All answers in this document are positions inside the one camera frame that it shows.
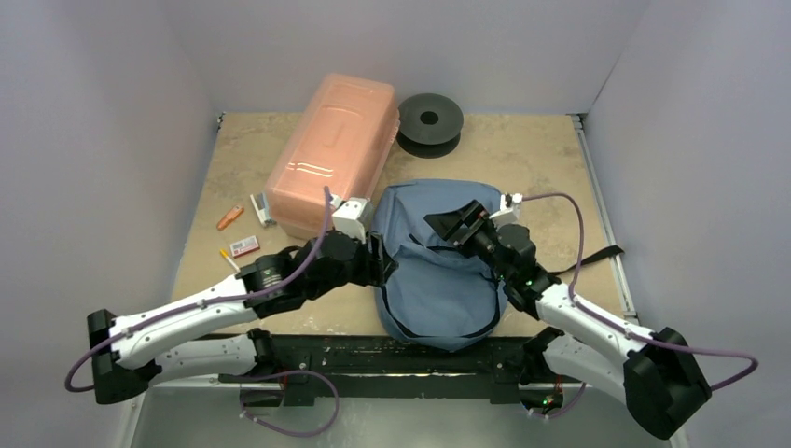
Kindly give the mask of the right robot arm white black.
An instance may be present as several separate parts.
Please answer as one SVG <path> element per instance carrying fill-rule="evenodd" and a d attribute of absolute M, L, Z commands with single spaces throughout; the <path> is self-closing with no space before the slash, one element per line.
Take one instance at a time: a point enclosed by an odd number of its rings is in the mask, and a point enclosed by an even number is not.
<path fill-rule="evenodd" d="M 528 228 L 477 201 L 424 220 L 462 255 L 485 262 L 514 308 L 547 324 L 545 340 L 523 356 L 531 377 L 558 373 L 599 389 L 660 440 L 670 439 L 711 398 L 679 332 L 635 325 L 577 295 L 539 264 Z"/>

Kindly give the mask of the blue backpack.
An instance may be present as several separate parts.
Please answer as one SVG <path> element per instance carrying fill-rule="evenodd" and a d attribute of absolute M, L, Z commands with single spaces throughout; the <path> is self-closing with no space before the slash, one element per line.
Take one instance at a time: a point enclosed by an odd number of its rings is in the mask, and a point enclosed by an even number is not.
<path fill-rule="evenodd" d="M 501 191 L 466 180 L 417 179 L 387 187 L 371 229 L 397 268 L 375 292 L 380 321 L 402 342 L 448 352 L 488 337 L 508 299 L 504 283 L 479 258 L 466 258 L 425 222 L 476 200 L 496 212 Z"/>

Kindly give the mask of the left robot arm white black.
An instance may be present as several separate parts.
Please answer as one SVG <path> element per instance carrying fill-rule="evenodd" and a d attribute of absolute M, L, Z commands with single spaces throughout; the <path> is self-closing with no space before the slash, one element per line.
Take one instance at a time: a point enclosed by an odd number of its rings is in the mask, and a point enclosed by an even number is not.
<path fill-rule="evenodd" d="M 156 383 L 205 373 L 248 374 L 265 382 L 278 357 L 251 337 L 230 338 L 202 352 L 206 335 L 297 311 L 348 284 L 383 287 L 397 270 L 382 237 L 359 240 L 339 231 L 258 257 L 238 273 L 179 301 L 133 315 L 106 309 L 87 317 L 93 384 L 101 405 L 135 398 Z"/>

